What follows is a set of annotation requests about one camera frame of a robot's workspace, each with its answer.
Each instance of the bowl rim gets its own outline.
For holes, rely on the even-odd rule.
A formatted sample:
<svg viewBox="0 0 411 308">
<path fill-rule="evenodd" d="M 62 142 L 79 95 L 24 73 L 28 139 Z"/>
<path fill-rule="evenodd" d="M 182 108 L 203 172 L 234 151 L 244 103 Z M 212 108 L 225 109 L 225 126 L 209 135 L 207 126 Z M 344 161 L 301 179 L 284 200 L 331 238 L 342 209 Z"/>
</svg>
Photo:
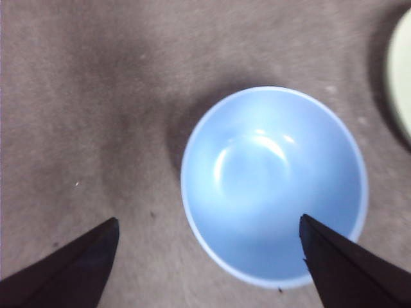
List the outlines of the bowl rim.
<svg viewBox="0 0 411 308">
<path fill-rule="evenodd" d="M 184 206 L 184 212 L 186 213 L 188 223 L 197 241 L 200 243 L 201 247 L 207 252 L 210 258 L 212 258 L 212 260 L 214 260 L 215 263 L 217 263 L 226 272 L 230 273 L 231 275 L 235 276 L 236 278 L 244 282 L 247 282 L 249 284 L 259 286 L 259 287 L 264 287 L 264 288 L 269 288 L 269 289 L 275 289 L 275 288 L 289 289 L 289 288 L 294 288 L 294 287 L 301 287 L 301 286 L 304 286 L 312 282 L 312 277 L 309 273 L 302 275 L 300 277 L 297 277 L 297 278 L 288 278 L 288 279 L 279 279 L 279 280 L 278 279 L 264 279 L 264 278 L 255 277 L 248 273 L 244 273 L 236 269 L 235 267 L 227 264 L 222 258 L 220 258 L 210 248 L 210 246 L 206 243 L 204 238 L 201 236 L 200 231 L 198 230 L 195 224 L 193 216 L 191 215 L 191 210 L 190 210 L 190 206 L 188 202 L 187 190 L 186 190 L 187 185 L 186 185 L 186 180 L 185 180 L 184 175 L 186 173 L 185 170 L 187 168 L 186 166 L 187 166 L 189 152 L 192 149 L 193 141 L 195 140 L 199 131 L 202 129 L 203 125 L 205 125 L 207 120 L 214 113 L 216 113 L 218 109 L 221 108 L 223 105 L 225 105 L 232 99 L 237 98 L 238 96 L 242 96 L 246 93 L 257 92 L 257 91 L 287 92 L 287 93 L 304 98 L 305 100 L 313 103 L 316 107 L 319 107 L 320 109 L 325 111 L 330 116 L 330 118 L 334 120 L 334 122 L 338 125 L 342 133 L 345 135 L 345 137 L 349 141 L 351 149 L 354 152 L 356 163 L 358 165 L 359 172 L 360 172 L 361 200 L 360 200 L 360 206 L 359 206 L 358 214 L 357 214 L 356 221 L 354 224 L 354 228 L 352 229 L 351 233 L 349 234 L 347 238 L 350 239 L 351 241 L 357 242 L 362 232 L 363 226 L 365 224 L 365 217 L 367 215 L 368 199 L 369 199 L 369 184 L 368 184 L 368 179 L 367 179 L 367 170 L 366 170 L 365 162 L 362 157 L 361 151 L 354 137 L 351 135 L 351 132 L 348 130 L 348 128 L 345 126 L 342 120 L 333 111 L 331 111 L 331 109 L 329 109 L 326 105 L 322 104 L 317 99 L 305 93 L 299 92 L 297 90 L 285 88 L 285 87 L 262 86 L 262 87 L 252 87 L 252 88 L 240 90 L 238 92 L 235 92 L 221 99 L 202 116 L 202 118 L 196 124 L 194 130 L 191 132 L 191 135 L 188 139 L 186 148 L 184 150 L 183 158 L 182 158 L 181 171 L 180 171 L 180 189 L 181 189 L 181 195 L 182 195 L 182 203 Z"/>
</svg>

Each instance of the light blue bowl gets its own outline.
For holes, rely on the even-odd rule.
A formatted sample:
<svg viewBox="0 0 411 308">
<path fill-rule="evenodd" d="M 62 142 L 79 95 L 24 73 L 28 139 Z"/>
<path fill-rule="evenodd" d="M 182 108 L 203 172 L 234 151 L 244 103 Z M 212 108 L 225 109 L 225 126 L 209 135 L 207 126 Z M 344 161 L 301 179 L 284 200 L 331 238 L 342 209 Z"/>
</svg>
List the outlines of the light blue bowl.
<svg viewBox="0 0 411 308">
<path fill-rule="evenodd" d="M 311 282 L 302 214 L 356 241 L 368 203 L 365 165 L 348 129 L 316 99 L 280 87 L 237 92 L 205 114 L 184 152 L 181 190 L 204 250 L 261 287 Z"/>
</svg>

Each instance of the floor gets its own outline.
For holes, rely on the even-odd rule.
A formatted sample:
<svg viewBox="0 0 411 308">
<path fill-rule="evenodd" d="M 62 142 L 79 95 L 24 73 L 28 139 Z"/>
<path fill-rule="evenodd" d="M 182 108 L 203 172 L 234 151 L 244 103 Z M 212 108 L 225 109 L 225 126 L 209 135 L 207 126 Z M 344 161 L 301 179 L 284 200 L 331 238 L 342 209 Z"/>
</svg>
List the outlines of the floor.
<svg viewBox="0 0 411 308">
<path fill-rule="evenodd" d="M 329 106 L 369 174 L 360 244 L 411 271 L 411 151 L 383 93 L 410 1 L 1 1 L 1 272 L 103 220 L 121 240 L 100 307 L 321 307 L 221 270 L 179 191 L 187 137 L 220 98 L 281 85 Z"/>
</svg>

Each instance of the yellow plate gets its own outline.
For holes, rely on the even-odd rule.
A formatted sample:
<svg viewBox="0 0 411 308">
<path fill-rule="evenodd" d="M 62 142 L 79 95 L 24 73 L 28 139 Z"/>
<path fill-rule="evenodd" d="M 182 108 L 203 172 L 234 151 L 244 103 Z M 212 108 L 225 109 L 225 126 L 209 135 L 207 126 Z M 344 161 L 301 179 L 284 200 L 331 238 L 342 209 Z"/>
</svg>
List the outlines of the yellow plate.
<svg viewBox="0 0 411 308">
<path fill-rule="evenodd" d="M 391 37 L 385 77 L 394 117 L 411 145 L 411 10 L 400 19 Z"/>
</svg>

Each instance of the bowl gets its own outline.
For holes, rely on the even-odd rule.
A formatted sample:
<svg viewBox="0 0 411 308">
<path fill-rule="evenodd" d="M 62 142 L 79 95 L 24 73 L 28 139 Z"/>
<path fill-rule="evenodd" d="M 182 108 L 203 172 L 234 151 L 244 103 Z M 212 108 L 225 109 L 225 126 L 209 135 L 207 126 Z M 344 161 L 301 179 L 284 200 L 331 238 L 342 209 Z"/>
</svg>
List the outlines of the bowl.
<svg viewBox="0 0 411 308">
<path fill-rule="evenodd" d="M 348 129 L 316 99 L 282 87 L 239 91 L 201 118 L 184 152 L 181 191 L 209 256 L 268 288 L 312 281 L 298 232 L 304 213 L 356 241 L 368 203 Z"/>
</svg>

